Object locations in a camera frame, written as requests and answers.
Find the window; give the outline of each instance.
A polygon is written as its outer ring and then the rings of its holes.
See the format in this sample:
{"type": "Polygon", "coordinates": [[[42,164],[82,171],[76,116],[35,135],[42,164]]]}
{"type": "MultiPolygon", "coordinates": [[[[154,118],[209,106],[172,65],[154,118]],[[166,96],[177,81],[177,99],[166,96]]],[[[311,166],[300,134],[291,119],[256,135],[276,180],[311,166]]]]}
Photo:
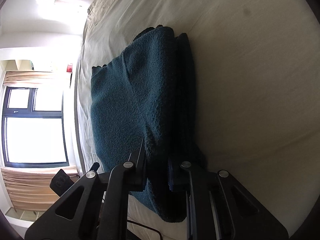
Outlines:
{"type": "Polygon", "coordinates": [[[7,87],[2,115],[2,150],[7,167],[68,166],[63,91],[7,87]]]}

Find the blue fleece blanket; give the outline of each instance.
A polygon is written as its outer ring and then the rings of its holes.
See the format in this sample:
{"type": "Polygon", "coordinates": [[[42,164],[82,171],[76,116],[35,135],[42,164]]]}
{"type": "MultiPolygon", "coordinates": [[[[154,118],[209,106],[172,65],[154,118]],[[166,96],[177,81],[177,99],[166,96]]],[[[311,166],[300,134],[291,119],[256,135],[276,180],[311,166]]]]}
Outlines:
{"type": "Polygon", "coordinates": [[[200,162],[194,143],[195,73],[188,37],[148,28],[109,64],[92,68],[91,119],[105,171],[128,160],[145,137],[147,185],[132,194],[167,222],[186,217],[185,194],[169,190],[169,156],[200,162]]]}

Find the metal pivot bolt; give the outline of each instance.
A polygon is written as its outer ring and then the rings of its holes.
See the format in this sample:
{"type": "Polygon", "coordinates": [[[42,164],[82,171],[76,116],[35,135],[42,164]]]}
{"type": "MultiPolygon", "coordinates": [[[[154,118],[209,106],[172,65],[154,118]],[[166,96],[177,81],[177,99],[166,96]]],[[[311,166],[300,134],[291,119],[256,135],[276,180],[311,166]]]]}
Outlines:
{"type": "Polygon", "coordinates": [[[219,171],[219,176],[223,177],[223,178],[226,178],[226,177],[229,176],[229,172],[227,172],[227,171],[219,171]]]}
{"type": "Polygon", "coordinates": [[[96,173],[94,171],[88,171],[85,175],[88,179],[94,178],[96,176],[96,173]]]}
{"type": "Polygon", "coordinates": [[[125,163],[123,164],[123,166],[124,166],[125,168],[131,168],[131,167],[133,166],[133,163],[132,163],[132,162],[125,162],[125,163]]]}
{"type": "Polygon", "coordinates": [[[184,162],[181,163],[181,166],[184,167],[184,168],[190,168],[191,167],[191,163],[187,162],[187,161],[184,161],[184,162]]]}

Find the tiled floor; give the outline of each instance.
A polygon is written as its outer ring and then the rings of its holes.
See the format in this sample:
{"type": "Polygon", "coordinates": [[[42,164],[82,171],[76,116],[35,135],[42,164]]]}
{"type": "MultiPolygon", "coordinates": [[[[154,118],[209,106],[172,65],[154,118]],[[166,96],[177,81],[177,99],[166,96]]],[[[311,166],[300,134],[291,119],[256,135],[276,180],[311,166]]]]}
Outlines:
{"type": "Polygon", "coordinates": [[[36,221],[45,211],[33,211],[10,208],[6,213],[7,216],[26,221],[36,221]]]}

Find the wrinkled bed sheet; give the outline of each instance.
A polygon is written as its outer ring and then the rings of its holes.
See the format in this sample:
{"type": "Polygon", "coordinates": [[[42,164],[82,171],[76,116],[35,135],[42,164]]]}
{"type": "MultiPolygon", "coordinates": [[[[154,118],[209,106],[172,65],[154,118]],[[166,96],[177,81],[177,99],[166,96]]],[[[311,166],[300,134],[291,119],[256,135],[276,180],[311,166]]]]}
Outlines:
{"type": "MultiPolygon", "coordinates": [[[[209,170],[230,171],[291,235],[320,194],[320,26],[305,0],[96,0],[84,32],[78,116],[86,168],[97,160],[91,67],[142,30],[187,33],[197,80],[196,142],[209,170]]],[[[131,219],[185,239],[130,196],[131,219]]],[[[144,239],[155,235],[129,227],[144,239]]]]}

